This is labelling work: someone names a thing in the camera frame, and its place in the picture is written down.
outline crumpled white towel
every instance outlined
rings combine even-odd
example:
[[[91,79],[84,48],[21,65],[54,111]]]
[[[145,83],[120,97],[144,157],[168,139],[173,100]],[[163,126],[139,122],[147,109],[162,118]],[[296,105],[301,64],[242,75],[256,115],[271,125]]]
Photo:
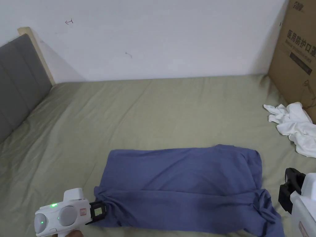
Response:
[[[269,122],[276,122],[277,130],[282,135],[289,136],[296,145],[296,151],[302,155],[316,158],[316,125],[302,109],[302,104],[296,102],[287,107],[280,104],[278,107],[263,105],[272,113]]]

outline arrow drawing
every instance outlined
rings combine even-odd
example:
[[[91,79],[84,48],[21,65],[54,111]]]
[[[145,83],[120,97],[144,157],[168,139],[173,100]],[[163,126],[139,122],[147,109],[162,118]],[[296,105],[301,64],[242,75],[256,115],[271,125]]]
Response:
[[[69,25],[68,23],[73,23],[73,21],[72,21],[72,18],[70,19],[70,21],[65,21],[65,23],[67,24],[67,25]]]

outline wall mark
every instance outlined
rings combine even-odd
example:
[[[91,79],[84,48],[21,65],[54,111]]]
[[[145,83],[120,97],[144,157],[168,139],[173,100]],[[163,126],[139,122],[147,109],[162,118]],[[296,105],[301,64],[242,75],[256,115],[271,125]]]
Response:
[[[125,54],[127,54],[127,55],[129,55],[131,58],[133,58],[133,56],[132,56],[132,55],[130,55],[128,52],[125,52]]]
[[[67,24],[67,25],[69,25],[68,23],[73,23],[73,21],[72,21],[72,18],[70,19],[70,21],[65,21],[65,23]]]

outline label sticker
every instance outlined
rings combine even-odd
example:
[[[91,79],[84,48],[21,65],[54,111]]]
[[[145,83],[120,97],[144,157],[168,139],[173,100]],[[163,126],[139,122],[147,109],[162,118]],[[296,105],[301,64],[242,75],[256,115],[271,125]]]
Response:
[[[84,209],[80,209],[80,215],[81,216],[84,216],[87,214],[87,210],[84,208]]]
[[[305,230],[305,228],[304,228],[304,226],[303,226],[303,224],[302,224],[302,222],[300,222],[298,224],[298,228],[300,229],[303,237],[309,237],[307,232],[306,232],[306,230]]]

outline chinese characters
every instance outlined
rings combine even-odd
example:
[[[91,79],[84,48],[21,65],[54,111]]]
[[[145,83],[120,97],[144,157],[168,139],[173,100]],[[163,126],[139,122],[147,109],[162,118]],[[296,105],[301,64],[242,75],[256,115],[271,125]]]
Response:
[[[292,30],[288,31],[288,38],[292,40],[300,48],[305,49],[305,51],[308,52],[310,55],[312,55],[313,57],[316,57],[316,47],[307,43],[305,39],[302,39]]]

